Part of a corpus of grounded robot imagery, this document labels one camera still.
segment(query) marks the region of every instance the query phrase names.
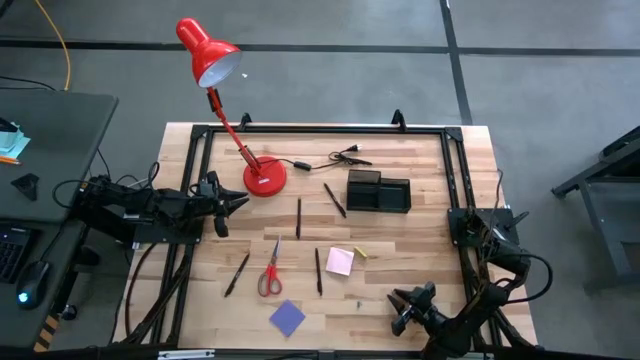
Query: lamp base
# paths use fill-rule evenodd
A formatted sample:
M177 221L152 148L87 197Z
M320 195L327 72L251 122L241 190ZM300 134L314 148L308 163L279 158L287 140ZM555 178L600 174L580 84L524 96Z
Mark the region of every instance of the lamp base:
M282 190L284 184L287 183L287 169L281 161L277 161L272 156L260 156L257 158L262 165L262 174L264 177L255 175L251 171L251 167L244 169L244 185L250 193L255 196L269 197Z

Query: computer mouse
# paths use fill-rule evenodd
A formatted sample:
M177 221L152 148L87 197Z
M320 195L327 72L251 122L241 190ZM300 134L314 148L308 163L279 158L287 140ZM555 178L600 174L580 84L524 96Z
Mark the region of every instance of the computer mouse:
M50 264L46 261L35 261L24 267L16 281L18 306L31 310L40 305L47 292L47 275Z

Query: gray floor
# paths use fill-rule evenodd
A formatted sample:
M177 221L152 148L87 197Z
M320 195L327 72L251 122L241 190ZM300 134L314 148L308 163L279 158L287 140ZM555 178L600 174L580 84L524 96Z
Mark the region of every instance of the gray floor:
M182 16L248 44L446 45L437 0L43 1L69 39L169 41ZM452 0L461 46L620 48L638 46L640 2L630 0ZM30 1L0 19L0 37L51 38ZM0 74L61 87L60 50L1 49ZM120 98L102 150L114 174L143 176L164 124L211 115L184 52L72 51L74 91ZM488 125L504 190L531 252L554 265L550 293L531 304L548 349L640 357L640 294L588 296L582 283L609 270L580 198L549 189L596 160L638 125L640 58L488 57L461 59L474 124ZM401 108L411 123L460 124L448 55L245 53L220 86L233 119L386 123ZM94 172L102 165L95 163ZM104 264L79 281L79 318L63 323L54 348L105 344L124 286L121 250L92 239ZM527 284L543 286L542 269Z

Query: pink sticky note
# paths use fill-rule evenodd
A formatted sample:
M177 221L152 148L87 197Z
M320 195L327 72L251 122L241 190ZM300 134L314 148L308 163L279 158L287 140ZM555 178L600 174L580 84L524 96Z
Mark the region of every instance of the pink sticky note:
M327 271L349 276L351 274L351 264L353 264L353 252L338 248L329 249Z

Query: wooden tabletop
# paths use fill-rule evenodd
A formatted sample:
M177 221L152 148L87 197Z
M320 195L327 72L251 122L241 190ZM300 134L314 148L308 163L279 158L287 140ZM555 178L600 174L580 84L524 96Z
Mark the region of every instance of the wooden tabletop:
M167 124L159 156L161 169L154 182L156 188L179 189L191 125ZM484 126L462 129L477 206L490 208L495 201L498 176L489 131ZM350 211L344 219L322 184L326 182L346 205L350 167L305 172L287 164L285 188L270 198L251 196L251 200L228 219L229 237L218 238L213 221L205 221L203 241L196 247L190 275L180 347L419 350L424 347L427 335L418 325L410 324L400 337L391 333L390 322L395 311L386 294L394 288L413 289L433 281L437 294L435 304L440 311L454 316L462 308L465 296L457 250L451 245L447 227L446 211L450 203L438 137L402 134L239 136L256 156L268 154L313 165L327 163L327 155L332 151L362 144L363 150L355 155L373 162L371 169L380 170L383 177L411 180L412 208L408 214ZM196 182L202 147L198 148L192 183ZM457 184L461 184L453 144L451 151ZM209 170L218 172L221 184L227 189L244 191L245 165L231 137L216 134ZM465 206L464 194L460 192L458 196L461 206ZM300 240L295 237L298 197L302 198ZM262 298L257 292L258 277L264 272L279 235L283 242L277 265L283 290L278 296ZM354 246L365 251L369 258L356 256L348 277L323 271L321 297L316 290L314 249L319 249L324 268L330 247L353 251ZM158 296L166 251L167 246L158 245L142 266L131 300L133 326ZM229 282L249 251L251 257L235 290L224 298ZM132 272L141 253L136 253ZM490 267L490 273L494 278L508 274L495 267ZM512 293L512 298L522 296L525 296L524 287ZM286 299L306 315L289 338L269 322ZM503 310L521 334L535 343L528 304L508 305ZM171 311L165 317L165 324L171 320L170 315ZM115 341L124 337L123 319L121 309Z

